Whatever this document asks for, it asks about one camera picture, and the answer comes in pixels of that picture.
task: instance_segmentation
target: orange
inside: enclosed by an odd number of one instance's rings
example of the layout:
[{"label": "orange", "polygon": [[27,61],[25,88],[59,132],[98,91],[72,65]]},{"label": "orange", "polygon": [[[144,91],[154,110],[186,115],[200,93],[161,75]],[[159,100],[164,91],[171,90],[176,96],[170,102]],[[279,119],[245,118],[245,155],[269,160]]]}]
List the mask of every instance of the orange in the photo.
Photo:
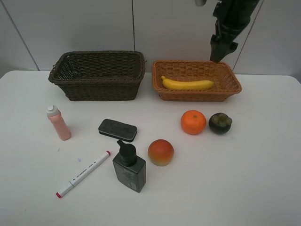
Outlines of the orange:
[{"label": "orange", "polygon": [[201,112],[192,110],[182,115],[181,127],[188,134],[199,134],[204,130],[205,126],[206,118]]}]

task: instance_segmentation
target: basket rim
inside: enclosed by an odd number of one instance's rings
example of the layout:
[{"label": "basket rim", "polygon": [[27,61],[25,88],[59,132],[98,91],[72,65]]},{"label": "basket rim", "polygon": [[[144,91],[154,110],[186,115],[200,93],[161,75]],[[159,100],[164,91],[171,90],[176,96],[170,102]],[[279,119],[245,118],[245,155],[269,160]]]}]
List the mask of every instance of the basket rim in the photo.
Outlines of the basket rim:
[{"label": "basket rim", "polygon": [[196,63],[196,64],[212,64],[214,62],[212,61],[200,61],[200,60],[156,60],[152,63],[151,67],[151,75],[152,75],[152,86],[158,93],[164,93],[164,94],[177,94],[178,91],[181,92],[181,95],[185,94],[210,94],[210,95],[234,95],[241,92],[242,87],[240,85],[240,82],[237,80],[235,74],[233,73],[232,69],[228,64],[225,62],[219,62],[218,64],[223,65],[227,68],[227,70],[230,72],[231,77],[238,85],[237,89],[223,89],[223,90],[175,90],[175,89],[166,89],[166,88],[160,88],[158,87],[158,80],[156,78],[156,64],[158,63]]},{"label": "basket rim", "polygon": [[[110,78],[97,78],[97,79],[57,79],[54,78],[55,73],[57,73],[58,69],[60,68],[60,65],[62,64],[63,60],[67,58],[69,55],[84,55],[84,54],[134,54],[138,55],[140,57],[140,63],[141,63],[141,70],[139,73],[139,76],[137,78],[120,78],[120,77],[110,77]],[[61,55],[59,60],[56,62],[55,65],[53,65],[53,68],[51,72],[49,73],[48,80],[55,84],[137,84],[140,83],[144,77],[145,74],[145,60],[144,56],[139,51],[126,51],[126,50],[102,50],[102,51],[72,51],[67,52]]]}]

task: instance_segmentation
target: banana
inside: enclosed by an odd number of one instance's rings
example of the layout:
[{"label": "banana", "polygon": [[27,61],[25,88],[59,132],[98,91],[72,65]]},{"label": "banana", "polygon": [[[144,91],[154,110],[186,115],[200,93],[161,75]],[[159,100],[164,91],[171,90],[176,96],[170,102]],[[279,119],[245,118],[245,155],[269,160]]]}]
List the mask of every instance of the banana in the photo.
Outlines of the banana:
[{"label": "banana", "polygon": [[201,81],[174,81],[171,79],[161,76],[163,80],[163,86],[166,89],[176,89],[176,90],[205,90],[210,89],[214,82],[210,80],[201,80]]}]

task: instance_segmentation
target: marker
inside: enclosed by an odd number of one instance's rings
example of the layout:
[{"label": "marker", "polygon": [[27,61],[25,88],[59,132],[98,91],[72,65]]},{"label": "marker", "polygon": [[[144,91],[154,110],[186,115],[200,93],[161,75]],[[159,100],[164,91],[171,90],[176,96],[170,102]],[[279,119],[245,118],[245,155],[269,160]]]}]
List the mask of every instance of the marker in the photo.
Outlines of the marker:
[{"label": "marker", "polygon": [[72,190],[76,185],[80,183],[86,176],[88,176],[93,170],[95,170],[100,164],[102,164],[111,153],[106,151],[102,154],[98,159],[96,159],[93,163],[91,163],[87,168],[81,171],[75,178],[70,180],[64,188],[62,188],[59,192],[56,193],[57,197],[62,198],[66,195],[70,190]]}]

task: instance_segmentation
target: white table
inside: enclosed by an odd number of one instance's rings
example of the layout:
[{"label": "white table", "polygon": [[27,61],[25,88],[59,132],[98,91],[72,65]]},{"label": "white table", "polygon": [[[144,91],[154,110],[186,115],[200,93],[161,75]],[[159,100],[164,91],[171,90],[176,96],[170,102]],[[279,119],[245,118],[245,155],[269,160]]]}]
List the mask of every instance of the white table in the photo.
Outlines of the white table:
[{"label": "white table", "polygon": [[[1,226],[299,226],[301,85],[292,77],[238,75],[243,91],[223,103],[166,102],[146,73],[136,100],[71,102],[48,72],[13,71],[0,80]],[[45,114],[57,105],[72,131],[61,141]],[[224,136],[207,127],[182,132],[180,117],[199,110],[233,119]],[[98,133],[103,119],[136,125],[133,144],[146,160],[141,193],[121,184],[116,140]],[[173,161],[153,165],[156,139]],[[62,199],[55,193],[91,161],[112,156]]]}]

